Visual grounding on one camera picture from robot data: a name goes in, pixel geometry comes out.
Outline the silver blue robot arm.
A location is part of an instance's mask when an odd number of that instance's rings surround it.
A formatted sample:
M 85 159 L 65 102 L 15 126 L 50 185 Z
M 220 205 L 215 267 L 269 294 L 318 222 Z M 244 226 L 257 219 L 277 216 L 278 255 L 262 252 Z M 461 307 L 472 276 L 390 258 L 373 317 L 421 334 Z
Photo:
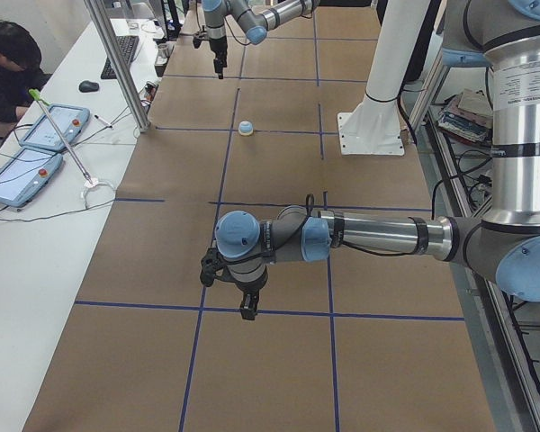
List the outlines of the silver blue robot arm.
M 213 66 L 218 79 L 223 79 L 227 66 L 228 42 L 225 18 L 231 16 L 245 33 L 249 42 L 260 44 L 271 31 L 300 16 L 310 16 L 319 6 L 319 1 L 291 0 L 255 13 L 248 1 L 202 1 L 206 35 L 214 53 Z
M 308 199 L 273 220 L 232 211 L 216 223 L 200 279 L 235 284 L 241 316 L 257 315 L 271 264 L 314 262 L 334 248 L 455 262 L 504 293 L 540 302 L 540 1 L 451 1 L 446 62 L 493 71 L 490 208 L 477 218 L 388 219 L 315 209 Z

